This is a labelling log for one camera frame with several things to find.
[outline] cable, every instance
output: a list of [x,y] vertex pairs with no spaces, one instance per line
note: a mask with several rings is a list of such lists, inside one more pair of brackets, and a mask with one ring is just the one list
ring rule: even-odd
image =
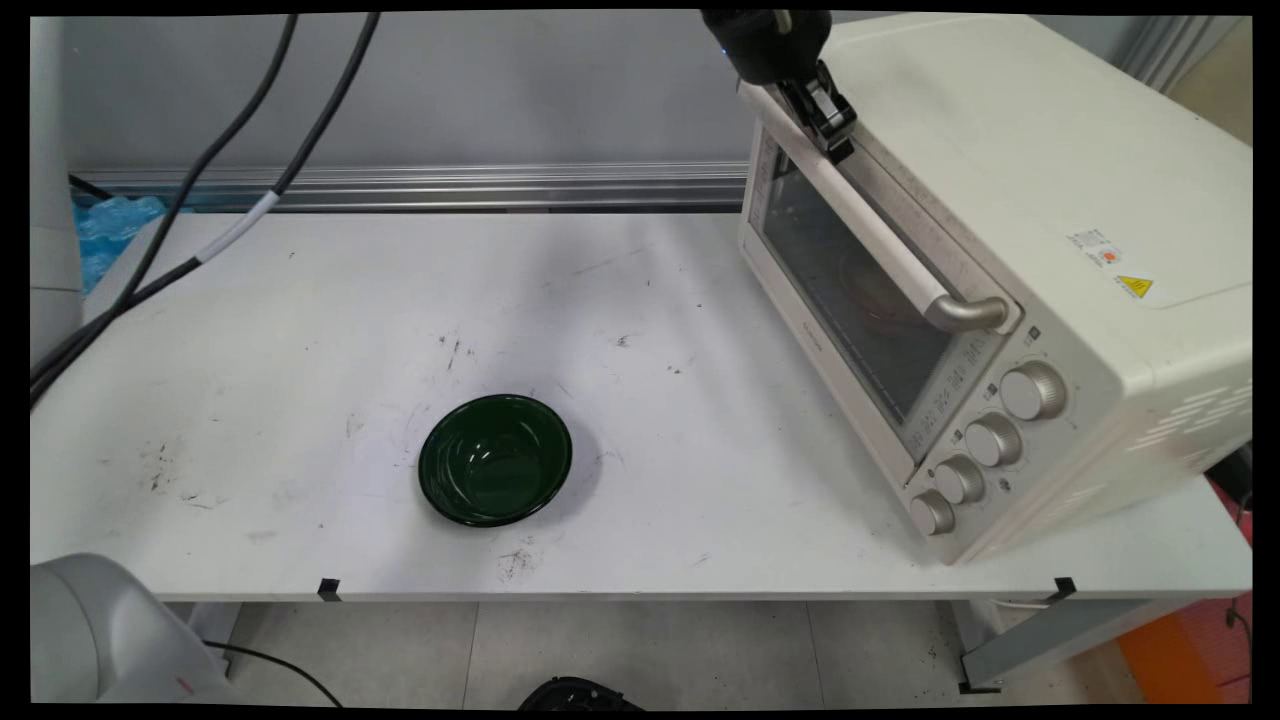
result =
[[266,660],[268,662],[275,662],[276,665],[280,665],[283,667],[288,667],[289,670],[293,670],[298,675],[302,675],[303,678],[306,678],[308,683],[311,683],[312,685],[316,687],[316,689],[319,689],[320,692],[323,692],[324,696],[326,698],[329,698],[329,702],[332,702],[334,707],[342,707],[342,703],[338,702],[338,698],[333,697],[333,693],[329,692],[329,688],[321,685],[320,680],[316,680],[315,678],[311,676],[310,673],[307,673],[306,670],[303,670],[302,667],[298,667],[297,665],[294,665],[292,662],[285,662],[284,660],[280,660],[279,657],[271,657],[270,655],[268,655],[265,652],[259,652],[256,650],[250,650],[247,647],[238,647],[238,646],[227,644],[227,643],[215,643],[214,641],[204,641],[204,642],[209,647],[215,647],[218,650],[229,650],[232,652],[239,652],[242,655],[250,655],[252,657]]
[[[32,383],[36,383],[46,372],[49,372],[50,368],[54,366],[55,360],[64,352],[67,352],[68,348],[78,345],[86,337],[97,337],[96,333],[100,333],[106,324],[114,320],[115,316],[123,314],[124,311],[142,302],[147,297],[151,297],[156,292],[164,290],[166,286],[178,281],[191,270],[198,268],[201,264],[207,263],[215,255],[229,247],[236,240],[238,240],[242,234],[244,234],[264,214],[266,214],[279,201],[280,196],[283,196],[284,192],[287,192],[289,186],[293,183],[293,179],[297,177],[298,170],[302,169],[302,165],[306,163],[307,158],[310,158],[311,151],[315,150],[316,143],[320,141],[320,136],[324,135],[324,131],[325,128],[328,128],[329,122],[333,119],[333,115],[337,114],[338,108],[342,106],[342,101],[347,95],[347,90],[351,87],[352,81],[355,79],[356,73],[357,70],[360,70],[360,65],[364,61],[365,51],[369,49],[369,44],[372,40],[374,29],[378,27],[379,18],[381,18],[381,13],[369,13],[369,17],[365,19],[365,26],[361,29],[360,37],[356,40],[356,47],[352,50],[351,58],[347,60],[347,68],[343,70],[343,74],[339,78],[338,85],[334,88],[333,94],[330,95],[329,101],[325,104],[325,108],[320,114],[320,118],[316,119],[316,123],[312,126],[311,132],[307,135],[306,140],[303,140],[302,146],[293,156],[293,160],[289,161],[289,165],[280,176],[280,179],[276,181],[273,190],[268,191],[266,195],[264,195],[257,201],[257,204],[255,204],[253,208],[247,214],[244,214],[234,225],[232,225],[221,236],[219,236],[216,240],[214,240],[204,249],[201,249],[192,259],[187,260],[187,263],[183,263],[183,265],[179,265],[174,270],[170,270],[168,274],[152,282],[137,295],[132,296],[123,307],[123,310],[120,310],[120,313],[116,313],[114,316],[108,316],[108,314],[104,313],[102,316],[76,331],[76,333],[73,333],[69,338],[63,341],[63,343],[60,343],[54,350],[54,352],[46,355],[44,360],[41,360],[35,368],[32,368],[31,372]],[[32,401],[32,406],[35,406],[35,400]]]
[[320,113],[320,118],[316,124],[311,126],[311,132],[307,133],[307,138],[302,141],[302,147],[298,149],[298,154],[293,156],[289,161],[289,167],[284,169],[284,174],[276,181],[275,187],[271,188],[279,196],[283,196],[289,186],[293,184],[293,178],[298,176],[302,165],[306,164],[307,158],[311,156],[311,151],[315,150],[317,142],[320,142],[320,136],[324,135],[325,128],[329,127],[329,120],[333,119],[334,114],[338,113],[338,108],[342,105],[343,97],[347,96],[347,88],[351,87],[351,81],[356,79],[356,72],[360,70],[360,64],[365,59],[365,50],[369,50],[369,41],[374,37],[374,28],[378,27],[378,19],[381,18],[381,13],[369,13],[365,18],[365,27],[360,31],[360,37],[356,40],[356,49],[351,53],[351,59],[347,60],[347,68],[342,70],[342,78],[338,79],[338,87],[334,88],[333,95],[329,96],[329,102],[324,106],[324,111]]
[[67,179],[69,179],[72,182],[72,187],[74,187],[76,190],[78,190],[81,192],[87,192],[87,193],[92,195],[93,197],[97,197],[99,200],[110,200],[110,199],[115,197],[114,195],[111,195],[110,192],[102,190],[101,187],[97,187],[96,184],[93,184],[93,183],[91,183],[91,182],[88,182],[86,179],[81,179],[81,178],[78,178],[78,177],[76,177],[76,176],[73,176],[70,173],[67,173]]
[[[1253,454],[1253,448],[1249,448],[1249,454]],[[1240,518],[1244,515],[1244,506],[1253,500],[1253,491],[1244,493],[1240,497],[1240,503],[1235,506],[1235,527],[1240,527]],[[1244,628],[1244,644],[1249,651],[1249,705],[1253,705],[1253,628],[1249,626],[1249,621],[1244,619],[1244,615],[1235,609],[1235,602],[1239,598],[1231,598],[1231,607],[1226,609],[1226,626],[1235,628],[1235,621],[1240,621],[1240,626]]]
[[147,269],[151,268],[151,261],[155,260],[156,252],[160,251],[160,243],[163,243],[164,238],[169,234],[169,228],[173,227],[173,222],[178,217],[179,210],[182,210],[182,205],[187,201],[187,195],[191,192],[192,186],[196,184],[196,179],[200,178],[200,174],[205,172],[205,168],[214,159],[214,156],[216,156],[223,150],[223,147],[225,147],[227,143],[236,137],[236,133],[238,133],[241,128],[243,128],[244,124],[248,123],[250,118],[253,117],[253,113],[256,113],[257,108],[262,104],[262,100],[266,97],[268,91],[271,90],[271,85],[275,82],[275,77],[280,72],[280,65],[284,63],[284,55],[289,50],[289,41],[293,38],[293,28],[297,24],[298,24],[298,15],[296,13],[291,14],[284,20],[284,29],[280,32],[280,41],[275,49],[275,55],[271,58],[271,64],[268,68],[266,76],[262,78],[262,82],[259,83],[257,90],[253,92],[253,96],[248,101],[248,105],[246,105],[244,109],[241,110],[239,115],[237,115],[236,119],[232,120],[232,124],[228,126],[225,131],[223,131],[223,133],[218,137],[218,140],[215,140],[214,143],[210,145],[204,151],[204,154],[201,154],[201,156],[196,160],[196,164],[192,165],[191,170],[187,172],[187,177],[182,181],[182,186],[178,188],[178,193],[169,204],[169,210],[165,213],[164,219],[160,220],[160,227],[151,237],[151,243],[147,246],[146,252],[142,255],[142,260],[138,263],[138,266],[133,270],[133,275],[125,283],[124,290],[120,292],[120,296],[116,297],[111,307],[102,314],[104,315],[102,322],[92,324],[91,327],[93,329],[84,332],[78,341],[76,341],[73,345],[68,347],[68,350],[56,356],[55,360],[50,361],[44,372],[41,372],[38,375],[35,374],[32,375],[29,409],[33,410],[36,407],[36,402],[40,401],[40,397],[45,393],[45,391],[49,389],[51,384],[54,384],[54,382],[63,374],[63,372],[68,366],[70,366],[70,364],[74,363],[76,359],[79,357],[82,352],[84,352],[84,348],[87,348],[95,340],[97,340],[100,334],[102,334],[102,331],[105,331],[106,327],[111,324],[111,320],[114,320],[122,313],[124,313],[131,301],[131,297],[133,296],[133,291],[138,288],[138,286],[142,283],[142,278],[147,273]]

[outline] blue plastic bag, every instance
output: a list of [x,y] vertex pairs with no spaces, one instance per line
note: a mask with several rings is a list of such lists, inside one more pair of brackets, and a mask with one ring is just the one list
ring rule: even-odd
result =
[[88,295],[111,268],[111,263],[129,246],[133,236],[147,223],[164,215],[165,206],[156,197],[111,197],[92,208],[76,205],[73,210],[81,246],[82,292]]

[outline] dark green bowl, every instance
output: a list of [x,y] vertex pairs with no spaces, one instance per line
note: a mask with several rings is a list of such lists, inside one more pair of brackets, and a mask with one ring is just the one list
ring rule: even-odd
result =
[[568,428],[554,410],[522,395],[490,395],[436,423],[417,459],[417,480],[440,515],[495,528],[550,502],[572,456]]

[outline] white toaster oven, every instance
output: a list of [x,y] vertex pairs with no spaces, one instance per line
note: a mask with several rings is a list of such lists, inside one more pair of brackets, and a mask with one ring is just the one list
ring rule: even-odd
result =
[[940,559],[1251,438],[1251,147],[1023,15],[841,24],[822,58],[854,152],[741,83],[741,249]]

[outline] oven handle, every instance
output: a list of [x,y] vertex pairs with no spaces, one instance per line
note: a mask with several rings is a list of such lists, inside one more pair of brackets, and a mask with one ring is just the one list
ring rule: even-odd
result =
[[763,87],[739,82],[739,94],[759,111],[769,135],[931,325],[946,333],[960,333],[996,328],[1005,322],[1009,306],[1000,297],[972,302],[951,297]]

